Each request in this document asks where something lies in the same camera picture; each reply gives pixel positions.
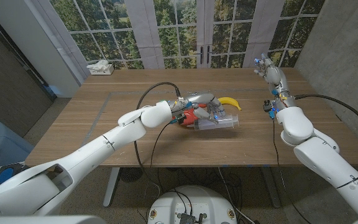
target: yellow banana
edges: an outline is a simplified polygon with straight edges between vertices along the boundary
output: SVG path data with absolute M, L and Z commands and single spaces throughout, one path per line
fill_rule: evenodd
M 235 100 L 231 97 L 221 97 L 218 100 L 221 102 L 221 104 L 233 105 L 233 106 L 237 107 L 239 110 L 242 110 L 241 107 L 239 106 L 239 102 L 237 102 L 237 100 Z

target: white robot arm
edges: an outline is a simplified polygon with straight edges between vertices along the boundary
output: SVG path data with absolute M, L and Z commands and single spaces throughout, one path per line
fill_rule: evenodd
M 198 103 L 214 105 L 214 99 L 209 93 L 189 98 L 179 96 L 176 101 L 161 101 L 155 106 L 145 106 L 125 114 L 119 118 L 119 126 L 70 155 L 27 169 L 1 184 L 0 216 L 56 214 L 86 175 L 116 150 L 143 137 L 145 127 L 155 128 L 163 123 L 172 123 L 172 116 L 183 118 L 184 110 L 198 108 Z M 198 117 L 213 119 L 206 111 L 200 111 Z M 50 177 L 48 170 L 59 170 L 60 173 Z
M 335 187 L 358 214 L 358 171 L 339 155 L 336 142 L 315 129 L 302 109 L 296 107 L 284 73 L 263 54 L 262 59 L 255 62 L 259 67 L 255 72 L 268 82 L 275 96 L 272 102 L 265 101 L 264 110 L 271 118 L 274 118 L 274 111 L 277 112 L 277 121 L 284 127 L 283 142 L 295 147 L 299 161 Z

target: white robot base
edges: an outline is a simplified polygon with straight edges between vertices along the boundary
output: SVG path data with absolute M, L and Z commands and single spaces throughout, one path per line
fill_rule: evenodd
M 175 189 L 170 190 L 153 203 L 147 217 L 148 224 L 237 223 L 233 206 L 217 192 L 198 185 L 177 187 L 176 191 L 178 193 Z

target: wooden table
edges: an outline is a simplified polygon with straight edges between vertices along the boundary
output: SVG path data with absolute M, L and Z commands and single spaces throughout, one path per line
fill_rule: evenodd
M 315 93 L 293 68 L 283 68 L 292 95 Z M 195 131 L 178 124 L 168 126 L 158 140 L 153 167 L 261 166 L 274 207 L 280 206 L 270 168 L 277 159 L 272 142 L 273 125 L 262 109 L 264 100 L 273 96 L 267 83 L 253 69 L 177 69 L 116 70 L 111 76 L 91 76 L 51 125 L 25 163 L 35 166 L 66 156 L 82 145 L 117 126 L 117 120 L 136 109 L 140 96 L 158 82 L 173 82 L 183 96 L 192 92 L 210 92 L 216 97 L 235 98 L 242 108 L 225 105 L 227 113 L 238 114 L 239 126 Z M 172 86 L 159 86 L 148 94 L 143 105 L 160 100 L 174 100 Z M 319 98 L 296 101 L 315 128 L 331 136 L 341 149 L 341 156 L 358 165 L 358 139 Z M 147 129 L 138 141 L 143 165 L 150 165 L 155 139 L 162 127 Z M 293 148 L 280 139 L 282 126 L 276 125 L 276 144 L 280 165 L 300 166 Z M 137 167 L 133 144 L 117 150 L 102 166 Z M 112 168 L 106 196 L 108 207 L 114 192 L 119 168 Z

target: window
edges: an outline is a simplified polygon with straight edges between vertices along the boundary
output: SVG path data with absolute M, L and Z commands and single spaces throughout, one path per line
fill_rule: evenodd
M 324 0 L 286 0 L 268 56 L 279 67 L 294 67 Z
M 144 68 L 124 0 L 50 0 L 88 63 Z
M 154 0 L 165 68 L 197 67 L 195 0 Z
M 211 68 L 241 68 L 256 0 L 215 0 Z

